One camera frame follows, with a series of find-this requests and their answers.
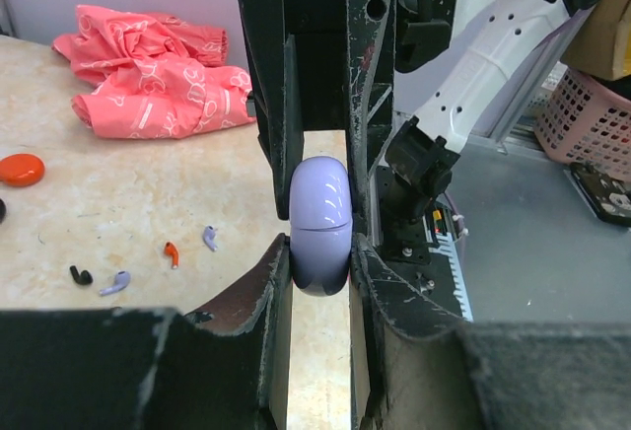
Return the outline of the purple earbud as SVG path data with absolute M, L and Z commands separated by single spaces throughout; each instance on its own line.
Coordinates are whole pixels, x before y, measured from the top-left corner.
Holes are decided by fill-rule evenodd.
M 101 289 L 99 295 L 101 297 L 121 292 L 129 286 L 131 282 L 131 274 L 128 271 L 121 270 L 113 276 L 112 283 Z
M 215 241 L 216 233 L 217 231 L 210 225 L 206 226 L 202 233 L 202 240 L 211 251 L 216 251 L 218 248 Z

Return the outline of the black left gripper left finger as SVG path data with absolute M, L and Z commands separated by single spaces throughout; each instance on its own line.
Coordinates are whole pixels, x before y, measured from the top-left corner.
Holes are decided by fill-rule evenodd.
M 5 429 L 282 429 L 289 241 L 196 310 L 5 311 Z

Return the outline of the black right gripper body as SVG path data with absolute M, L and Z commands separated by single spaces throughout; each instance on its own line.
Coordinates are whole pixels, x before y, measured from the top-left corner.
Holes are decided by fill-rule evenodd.
M 284 0 L 288 34 L 295 38 L 303 126 L 347 128 L 345 0 Z M 368 125 L 391 123 L 393 79 L 445 51 L 454 31 L 456 0 L 391 0 L 388 27 L 370 96 Z

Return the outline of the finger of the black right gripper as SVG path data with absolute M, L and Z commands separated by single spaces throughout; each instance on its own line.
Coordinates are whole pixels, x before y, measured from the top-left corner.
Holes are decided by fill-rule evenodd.
M 295 38 L 284 0 L 238 0 L 253 88 L 259 143 L 270 165 L 277 216 L 289 217 L 290 184 L 303 159 Z
M 354 224 L 370 224 L 368 122 L 370 96 L 384 45 L 391 0 L 345 0 L 347 166 Z

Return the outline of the purple earbud charging case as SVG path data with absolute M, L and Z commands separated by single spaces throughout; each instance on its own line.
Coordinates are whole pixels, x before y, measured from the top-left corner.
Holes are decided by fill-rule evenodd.
M 353 234 L 350 184 L 335 158 L 305 159 L 289 199 L 290 260 L 295 285 L 312 296 L 337 294 L 347 281 Z

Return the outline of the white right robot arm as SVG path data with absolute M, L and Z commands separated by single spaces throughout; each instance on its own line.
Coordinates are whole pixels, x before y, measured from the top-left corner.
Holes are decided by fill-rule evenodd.
M 525 59 L 599 0 L 238 0 L 258 140 L 272 170 L 277 216 L 308 131 L 341 130 L 356 230 L 374 234 L 369 179 L 379 160 L 403 200 L 386 211 L 391 251 L 445 191 L 468 137 Z M 448 50 L 487 21 L 433 97 L 391 127 L 394 77 Z

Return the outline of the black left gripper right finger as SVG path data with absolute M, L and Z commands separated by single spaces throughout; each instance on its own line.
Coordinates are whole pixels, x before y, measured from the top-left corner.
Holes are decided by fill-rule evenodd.
M 626 323 L 468 322 L 353 239 L 358 429 L 626 429 Z

